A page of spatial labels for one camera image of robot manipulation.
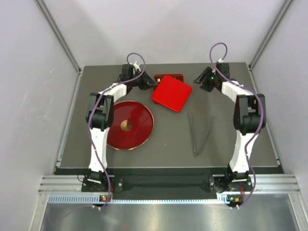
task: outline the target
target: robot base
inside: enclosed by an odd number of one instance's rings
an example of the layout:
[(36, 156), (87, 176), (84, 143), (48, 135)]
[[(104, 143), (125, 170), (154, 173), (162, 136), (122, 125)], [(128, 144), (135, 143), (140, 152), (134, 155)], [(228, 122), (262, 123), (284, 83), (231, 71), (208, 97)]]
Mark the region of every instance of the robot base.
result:
[(244, 202), (244, 192), (252, 190), (250, 177), (246, 181), (227, 182), (225, 176), (209, 177), (210, 189), (227, 195), (228, 206), (236, 207)]

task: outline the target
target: round red plate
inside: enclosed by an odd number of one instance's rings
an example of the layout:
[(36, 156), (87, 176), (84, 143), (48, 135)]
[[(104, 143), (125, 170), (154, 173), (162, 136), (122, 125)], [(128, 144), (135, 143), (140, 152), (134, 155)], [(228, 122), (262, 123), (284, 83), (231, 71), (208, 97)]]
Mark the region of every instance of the round red plate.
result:
[(107, 144), (119, 150), (137, 148), (149, 139), (153, 127), (153, 115), (143, 104), (134, 101), (116, 103)]

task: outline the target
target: gold pattern on plate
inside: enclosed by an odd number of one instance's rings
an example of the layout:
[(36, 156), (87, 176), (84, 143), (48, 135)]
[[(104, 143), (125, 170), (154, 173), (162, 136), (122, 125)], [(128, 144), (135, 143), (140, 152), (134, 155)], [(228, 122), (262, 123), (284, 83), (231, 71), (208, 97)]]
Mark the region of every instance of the gold pattern on plate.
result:
[(129, 121), (129, 120), (124, 120), (122, 123), (121, 123), (121, 129), (123, 131), (130, 131), (131, 129), (133, 128), (133, 122)]

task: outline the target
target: red box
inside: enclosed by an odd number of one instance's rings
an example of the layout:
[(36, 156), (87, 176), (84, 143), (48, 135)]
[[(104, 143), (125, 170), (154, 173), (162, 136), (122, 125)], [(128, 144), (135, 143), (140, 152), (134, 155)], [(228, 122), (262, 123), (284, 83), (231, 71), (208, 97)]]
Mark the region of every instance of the red box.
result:
[(179, 112), (192, 91), (191, 86), (171, 76), (165, 75), (152, 94), (155, 103)]

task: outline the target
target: silver metal surface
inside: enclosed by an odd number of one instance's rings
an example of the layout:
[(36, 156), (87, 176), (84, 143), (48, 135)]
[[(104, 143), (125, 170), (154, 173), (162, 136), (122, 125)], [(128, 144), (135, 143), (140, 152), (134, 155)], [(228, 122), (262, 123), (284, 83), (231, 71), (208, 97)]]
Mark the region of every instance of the silver metal surface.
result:
[[(256, 82), (256, 78), (255, 78), (254, 72), (253, 72), (253, 70), (250, 67), (248, 67), (248, 71), (249, 71), (249, 74), (250, 74), (251, 81), (252, 81), (252, 83), (254, 85), (254, 88), (256, 89), (256, 92), (259, 93), (260, 92), (259, 91), (259, 86), (258, 86), (258, 84)], [(275, 133), (273, 131), (272, 123), (270, 121), (270, 117), (269, 116), (266, 116), (266, 130), (268, 131), (269, 139), (270, 139), (271, 145), (272, 145), (272, 147), (274, 149), (274, 153), (275, 153), (276, 159), (278, 161), (278, 164), (280, 164), (282, 166), (282, 169), (283, 169), (283, 171), (285, 173), (288, 173), (288, 172), (285, 171), (285, 168), (284, 168), (284, 166), (285, 166), (284, 164), (285, 163), (284, 163), (284, 161), (283, 161), (283, 159), (282, 159), (282, 157), (280, 155), (281, 152), (280, 152), (280, 149), (279, 149), (279, 147), (277, 145)]]
[(56, 156), (56, 160), (55, 160), (55, 163), (54, 163), (54, 166), (53, 166), (53, 170), (55, 170), (56, 167), (59, 167), (61, 165), (62, 155), (63, 155), (65, 142), (66, 142), (66, 137), (67, 137), (67, 134), (68, 134), (69, 126), (71, 124), (73, 110), (74, 110), (74, 107), (75, 107), (76, 98), (77, 98), (77, 94), (78, 94), (78, 90), (79, 90), (79, 86), (80, 86), (80, 82), (81, 82), (80, 81), (81, 77), (82, 77), (82, 71), (80, 72), (80, 74), (76, 78), (76, 82), (75, 82), (75, 86), (74, 86), (72, 96), (71, 96), (71, 99), (70, 99), (69, 107), (68, 107), (68, 110), (66, 112), (64, 128), (62, 130), (62, 134), (61, 134), (61, 137), (60, 137), (60, 143), (59, 143), (59, 146), (58, 146), (57, 156)]
[(269, 31), (267, 32), (265, 38), (263, 39), (259, 49), (257, 50), (256, 54), (254, 55), (251, 64), (249, 65), (252, 69), (256, 66), (260, 56), (262, 55), (264, 49), (266, 48), (267, 44), (269, 43), (270, 39), (272, 38), (273, 34), (275, 33), (276, 29), (278, 28), (279, 24), (281, 23), (283, 17), (287, 13), (288, 9), (293, 3), (293, 0), (285, 0), (283, 6), (279, 10), (278, 15), (276, 16), (273, 24), (271, 25)]
[(302, 194), (289, 195), (294, 216), (300, 231), (308, 230), (308, 211)]
[[(147, 106), (155, 120), (153, 132), (149, 140), (142, 146), (121, 151), (107, 147), (109, 168), (150, 168), (150, 167), (225, 167), (232, 158), (236, 140), (233, 127), (234, 103), (219, 91), (211, 93), (200, 89), (193, 80), (209, 64), (150, 64), (146, 72), (150, 76), (161, 73), (182, 73), (185, 83), (193, 91), (179, 113), (175, 113), (161, 105), (154, 104), (151, 99), (153, 90), (141, 91), (134, 88), (121, 100), (138, 101)], [(231, 76), (242, 84), (253, 88), (245, 63), (230, 63)], [(91, 92), (101, 91), (112, 84), (121, 73), (121, 65), (86, 66), (81, 78), (76, 105), (71, 119), (61, 167), (89, 167), (90, 141), (87, 133), (85, 115), (88, 98)], [(204, 130), (215, 116), (215, 123), (206, 140), (199, 158), (192, 155), (187, 121), (187, 110), (194, 117), (196, 144), (202, 143)], [(276, 157), (270, 143), (269, 135), (263, 129), (255, 142), (251, 162), (258, 167), (276, 167)]]
[[(59, 221), (80, 205), (48, 204)], [(44, 218), (41, 231), (298, 231), (287, 195), (255, 195), (240, 210), (226, 205), (109, 205), (83, 207), (57, 226)]]
[(48, 200), (49, 195), (38, 195), (35, 212), (28, 229), (29, 231), (39, 231), (41, 229)]
[(64, 50), (65, 54), (67, 55), (68, 59), (70, 60), (71, 64), (76, 69), (76, 71), (79, 73), (80, 67), (78, 66), (77, 61), (75, 60), (74, 56), (72, 55), (65, 39), (63, 38), (63, 36), (62, 36), (62, 34), (59, 30), (59, 28), (57, 27), (56, 23), (54, 22), (52, 15), (50, 14), (49, 10), (47, 9), (44, 1), (43, 0), (34, 0), (34, 1), (36, 2), (37, 6), (41, 10), (44, 17), (46, 18), (49, 26), (51, 27), (54, 35), (58, 39), (61, 47), (63, 48), (63, 50)]

